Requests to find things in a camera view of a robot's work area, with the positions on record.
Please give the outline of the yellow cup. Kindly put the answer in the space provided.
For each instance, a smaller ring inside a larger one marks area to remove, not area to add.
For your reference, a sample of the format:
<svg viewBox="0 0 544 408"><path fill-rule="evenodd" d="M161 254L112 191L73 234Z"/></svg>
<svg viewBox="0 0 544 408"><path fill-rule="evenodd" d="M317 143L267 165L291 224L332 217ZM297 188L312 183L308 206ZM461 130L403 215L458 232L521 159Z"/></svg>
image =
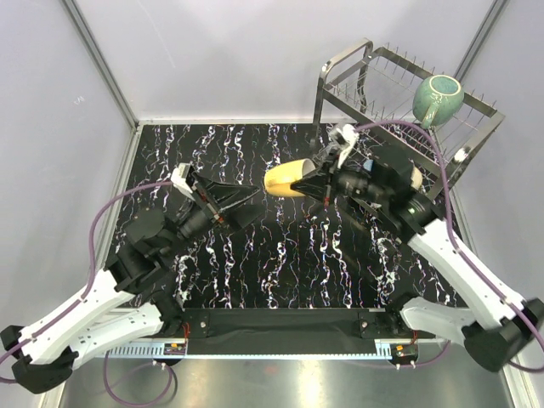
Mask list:
<svg viewBox="0 0 544 408"><path fill-rule="evenodd" d="M315 164L308 158L289 161L266 171L263 179L267 194L277 197L304 197L291 189L291 184L299 181L315 170Z"/></svg>

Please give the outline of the white floral mug green inside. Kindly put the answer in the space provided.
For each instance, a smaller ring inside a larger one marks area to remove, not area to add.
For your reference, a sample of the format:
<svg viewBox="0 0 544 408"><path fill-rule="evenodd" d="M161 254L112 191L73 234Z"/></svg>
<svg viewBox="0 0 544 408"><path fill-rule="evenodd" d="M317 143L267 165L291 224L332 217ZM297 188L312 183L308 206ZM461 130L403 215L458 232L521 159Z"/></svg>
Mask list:
<svg viewBox="0 0 544 408"><path fill-rule="evenodd" d="M411 187L414 190L420 190L422 188L423 176L421 171L417 167L413 167L411 173Z"/></svg>

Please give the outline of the teal ceramic mug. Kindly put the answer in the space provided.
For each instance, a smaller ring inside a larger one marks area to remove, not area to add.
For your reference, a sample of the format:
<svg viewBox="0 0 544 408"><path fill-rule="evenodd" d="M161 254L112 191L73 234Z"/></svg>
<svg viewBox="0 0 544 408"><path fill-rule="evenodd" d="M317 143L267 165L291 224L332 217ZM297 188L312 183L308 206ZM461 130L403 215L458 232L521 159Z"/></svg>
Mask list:
<svg viewBox="0 0 544 408"><path fill-rule="evenodd" d="M422 129L447 123L462 107L464 91L462 85L451 76L434 75L418 86L413 102L413 116Z"/></svg>

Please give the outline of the clear faceted glass tumbler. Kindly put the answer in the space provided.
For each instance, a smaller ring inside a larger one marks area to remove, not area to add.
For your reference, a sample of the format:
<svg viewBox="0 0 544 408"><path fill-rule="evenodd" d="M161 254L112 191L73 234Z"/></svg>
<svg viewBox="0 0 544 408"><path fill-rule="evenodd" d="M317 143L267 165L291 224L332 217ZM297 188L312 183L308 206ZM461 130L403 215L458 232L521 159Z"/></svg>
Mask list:
<svg viewBox="0 0 544 408"><path fill-rule="evenodd" d="M325 147L320 149L312 158L314 164L317 167L320 167L324 162L335 161L336 157L342 152L342 147L335 143L331 142Z"/></svg>

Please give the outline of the light blue plastic cup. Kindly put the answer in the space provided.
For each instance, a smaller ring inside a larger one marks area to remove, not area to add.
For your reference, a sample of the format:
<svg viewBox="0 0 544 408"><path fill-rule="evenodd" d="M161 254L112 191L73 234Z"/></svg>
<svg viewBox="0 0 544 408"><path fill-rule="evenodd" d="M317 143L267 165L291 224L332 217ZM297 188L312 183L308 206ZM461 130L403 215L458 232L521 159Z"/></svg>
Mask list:
<svg viewBox="0 0 544 408"><path fill-rule="evenodd" d="M370 172L371 169L372 169L372 165L373 165L373 160L372 159L369 159L369 160L366 160L362 167L367 171L367 172Z"/></svg>

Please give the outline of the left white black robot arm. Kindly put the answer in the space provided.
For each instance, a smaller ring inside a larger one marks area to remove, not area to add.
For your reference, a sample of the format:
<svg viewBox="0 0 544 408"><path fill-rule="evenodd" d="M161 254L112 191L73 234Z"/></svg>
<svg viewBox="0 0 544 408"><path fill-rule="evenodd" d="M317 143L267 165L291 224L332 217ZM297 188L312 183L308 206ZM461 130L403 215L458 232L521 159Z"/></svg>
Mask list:
<svg viewBox="0 0 544 408"><path fill-rule="evenodd" d="M260 191L256 185L216 182L191 167L178 167L166 185L190 200L184 215L171 218L160 208L142 209L105 265L90 266L86 286L35 323L2 330L1 359L14 358L13 376L2 383L42 394L124 343L188 331L189 322L166 287L174 259L210 230L245 229L264 209L251 202Z"/></svg>

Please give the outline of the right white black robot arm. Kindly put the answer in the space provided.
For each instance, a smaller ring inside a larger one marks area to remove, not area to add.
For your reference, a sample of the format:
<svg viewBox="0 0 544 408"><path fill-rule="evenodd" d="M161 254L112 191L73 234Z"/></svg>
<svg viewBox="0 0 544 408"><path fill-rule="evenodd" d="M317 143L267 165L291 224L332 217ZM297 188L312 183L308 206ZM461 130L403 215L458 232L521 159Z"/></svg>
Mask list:
<svg viewBox="0 0 544 408"><path fill-rule="evenodd" d="M320 165L296 161L288 189L323 204L337 196L376 204L385 230L436 268L467 305L453 309L405 295L385 316L389 334L432 333L461 344L491 372L510 364L531 340L543 339L543 302L524 299L470 251L452 229L451 212L417 190L417 169L401 151L383 146L361 170L344 159L343 150L334 148Z"/></svg>

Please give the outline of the steel two-tier dish rack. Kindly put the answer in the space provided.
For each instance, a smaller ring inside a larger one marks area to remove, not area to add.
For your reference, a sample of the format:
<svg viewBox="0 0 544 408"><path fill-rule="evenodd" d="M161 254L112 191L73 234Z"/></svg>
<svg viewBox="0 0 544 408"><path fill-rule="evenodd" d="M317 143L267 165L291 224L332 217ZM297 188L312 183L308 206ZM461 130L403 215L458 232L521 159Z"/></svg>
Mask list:
<svg viewBox="0 0 544 408"><path fill-rule="evenodd" d="M358 124L384 122L365 131L354 155L368 156L378 145L404 149L423 176L423 191L432 199L442 193L439 164L426 138L398 121L416 122L412 101L420 83L434 75L424 63L389 46L374 48L365 38L331 57L321 68L316 89L313 126L324 121L323 105L337 108L344 121ZM505 116L472 92L464 94L461 109L445 124L431 127L430 136L444 157L450 185L463 175L468 164L502 124Z"/></svg>

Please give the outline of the black marble pattern mat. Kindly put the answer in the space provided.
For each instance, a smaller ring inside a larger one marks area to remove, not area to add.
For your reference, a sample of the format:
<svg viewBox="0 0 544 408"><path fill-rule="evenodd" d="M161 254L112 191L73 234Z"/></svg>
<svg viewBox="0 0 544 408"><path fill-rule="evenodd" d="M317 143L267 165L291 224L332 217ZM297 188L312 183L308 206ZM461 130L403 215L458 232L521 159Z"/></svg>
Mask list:
<svg viewBox="0 0 544 408"><path fill-rule="evenodd" d="M169 216L189 203L163 185L181 162L217 181L261 185L275 165L309 155L309 124L146 125L133 152L129 195L117 208L110 251L139 209ZM461 296L422 256L345 200L328 208L302 198L255 195L258 220L226 235L207 232L175 258L167 277L187 308L372 308L401 293L461 307Z"/></svg>

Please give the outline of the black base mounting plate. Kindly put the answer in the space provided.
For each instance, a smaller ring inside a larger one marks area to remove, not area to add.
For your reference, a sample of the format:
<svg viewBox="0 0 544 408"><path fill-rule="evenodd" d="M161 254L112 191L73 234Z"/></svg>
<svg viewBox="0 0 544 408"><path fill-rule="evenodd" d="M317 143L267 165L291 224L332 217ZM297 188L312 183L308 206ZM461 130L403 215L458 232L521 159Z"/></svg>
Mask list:
<svg viewBox="0 0 544 408"><path fill-rule="evenodd" d="M202 358L385 357L377 343L434 336L393 328L381 309L189 309L188 356Z"/></svg>

